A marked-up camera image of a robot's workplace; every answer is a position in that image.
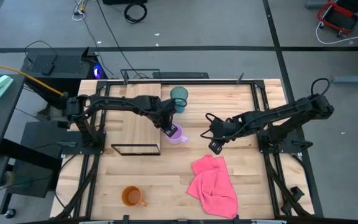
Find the wooden tabletop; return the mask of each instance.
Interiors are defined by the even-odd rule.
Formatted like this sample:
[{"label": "wooden tabletop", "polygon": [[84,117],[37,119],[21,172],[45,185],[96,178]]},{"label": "wooden tabletop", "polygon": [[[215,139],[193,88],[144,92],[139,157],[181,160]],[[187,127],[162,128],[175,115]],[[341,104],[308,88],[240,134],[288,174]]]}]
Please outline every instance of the wooden tabletop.
[{"label": "wooden tabletop", "polygon": [[[270,107],[284,105],[286,101],[280,80],[268,79],[264,82]],[[94,94],[96,83],[96,80],[83,80],[79,94]],[[226,119],[255,110],[250,86],[181,86],[189,92],[188,105],[184,113],[174,115],[174,123],[183,127],[189,141],[172,145],[162,134],[161,156],[120,156],[110,145],[115,139],[122,138],[124,112],[106,113],[106,146],[99,163],[92,220],[122,220],[123,215],[129,215],[130,219],[134,220],[222,218],[206,214],[201,208],[200,201],[186,194],[194,178],[191,163],[204,155],[213,154],[208,148],[209,140],[200,137],[209,126],[205,114],[213,113],[221,119]],[[170,90],[174,87],[176,85],[161,85],[161,99],[169,99]],[[123,96],[126,94],[126,86],[114,85],[110,92],[110,96]],[[239,138],[225,144],[222,153],[218,156],[223,156],[226,160],[231,182],[238,197],[239,217],[241,219],[273,218],[264,160],[259,152],[256,136]],[[298,186],[305,193],[300,200],[301,205],[305,210],[313,213],[302,166],[288,154],[282,154],[281,160],[287,187]],[[82,161],[82,156],[76,156],[60,174],[56,192],[64,204],[70,201],[78,188]],[[121,193],[128,185],[136,185],[142,189],[145,201],[149,204],[147,207],[128,208],[122,204]],[[281,206],[282,198],[278,187],[276,191]],[[85,206],[86,200],[83,200],[81,214],[85,213]],[[60,213],[62,209],[55,199],[51,217]]]}]

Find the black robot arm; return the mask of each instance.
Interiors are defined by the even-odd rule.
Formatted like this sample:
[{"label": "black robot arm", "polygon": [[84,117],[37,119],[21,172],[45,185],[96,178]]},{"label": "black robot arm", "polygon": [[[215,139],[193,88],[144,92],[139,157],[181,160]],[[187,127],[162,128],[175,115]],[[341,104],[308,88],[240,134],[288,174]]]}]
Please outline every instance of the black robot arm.
[{"label": "black robot arm", "polygon": [[146,116],[156,128],[167,136],[172,136],[177,128],[172,125],[173,115],[177,112],[174,100],[165,100],[157,96],[137,96],[135,98],[107,97],[98,95],[80,95],[67,101],[66,116],[74,122],[82,133],[83,144],[93,147],[101,143],[100,132],[88,123],[88,118],[99,110],[131,111]]},{"label": "black robot arm", "polygon": [[[312,119],[329,118],[333,111],[334,108],[325,96],[312,94],[307,98],[301,98],[296,102],[278,108],[267,111],[248,111],[225,121],[208,113],[205,116],[211,124],[209,129],[201,134],[201,137],[210,139],[211,143],[208,147],[215,154],[219,154],[225,143],[235,141],[239,137],[255,134],[263,130],[269,123],[289,118],[281,125],[271,126],[266,130],[268,137],[266,140],[270,144],[275,144],[286,138],[289,132]],[[209,131],[212,132],[212,137],[205,136]]]}]

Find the pink towel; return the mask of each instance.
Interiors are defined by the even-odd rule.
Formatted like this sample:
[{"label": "pink towel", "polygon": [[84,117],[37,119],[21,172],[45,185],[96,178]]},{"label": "pink towel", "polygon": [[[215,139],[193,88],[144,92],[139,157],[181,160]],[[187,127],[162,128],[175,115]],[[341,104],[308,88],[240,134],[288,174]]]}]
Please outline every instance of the pink towel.
[{"label": "pink towel", "polygon": [[223,157],[207,155],[191,165],[196,177],[187,193],[199,199],[207,214],[234,218],[237,215],[237,195],[230,182]]}]

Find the white cable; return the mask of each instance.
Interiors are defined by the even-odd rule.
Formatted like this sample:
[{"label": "white cable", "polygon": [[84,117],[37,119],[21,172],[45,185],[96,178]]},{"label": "white cable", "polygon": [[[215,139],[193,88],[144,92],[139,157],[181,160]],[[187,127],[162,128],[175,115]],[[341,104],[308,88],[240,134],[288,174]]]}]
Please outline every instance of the white cable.
[{"label": "white cable", "polygon": [[319,41],[320,43],[322,43],[322,44],[326,44],[326,45],[328,45],[328,44],[337,44],[337,43],[344,42],[344,41],[347,41],[347,40],[358,39],[358,36],[357,36],[357,37],[346,38],[346,39],[339,40],[339,41],[335,41],[335,42],[328,42],[328,43],[327,43],[327,42],[323,42],[323,41],[321,41],[320,38],[318,37],[318,32],[317,32],[317,30],[318,30],[319,27],[320,27],[320,24],[322,24],[322,22],[319,22],[318,25],[317,25],[317,28],[316,28],[316,37],[317,37],[318,41]]},{"label": "white cable", "polygon": [[[73,16],[71,17],[74,21],[81,21],[83,19],[85,19],[85,14],[81,12],[81,10],[78,10],[78,6],[80,6],[80,3],[82,2],[82,0],[79,0],[77,5],[74,7],[74,12],[73,12]],[[82,15],[81,18],[79,19],[75,19],[74,16],[76,14]]]},{"label": "white cable", "polygon": [[75,14],[73,14],[73,17],[72,17],[72,18],[73,18],[74,21],[81,21],[81,20],[85,19],[85,14],[83,14],[81,11],[78,10],[78,11],[76,11],[76,13],[79,14],[79,15],[82,15],[82,17],[79,18],[79,19],[75,19],[75,18],[74,18],[74,15],[75,15]]}]

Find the purple cup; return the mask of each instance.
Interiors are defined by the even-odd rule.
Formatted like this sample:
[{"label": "purple cup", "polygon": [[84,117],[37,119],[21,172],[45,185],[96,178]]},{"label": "purple cup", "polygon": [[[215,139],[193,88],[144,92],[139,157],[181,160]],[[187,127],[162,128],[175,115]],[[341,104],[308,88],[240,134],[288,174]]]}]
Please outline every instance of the purple cup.
[{"label": "purple cup", "polygon": [[173,134],[172,137],[165,136],[167,137],[169,143],[179,144],[181,142],[187,142],[188,139],[183,135],[183,128],[179,124],[173,124],[173,125],[175,125],[178,128],[178,130],[175,132],[175,134]]}]

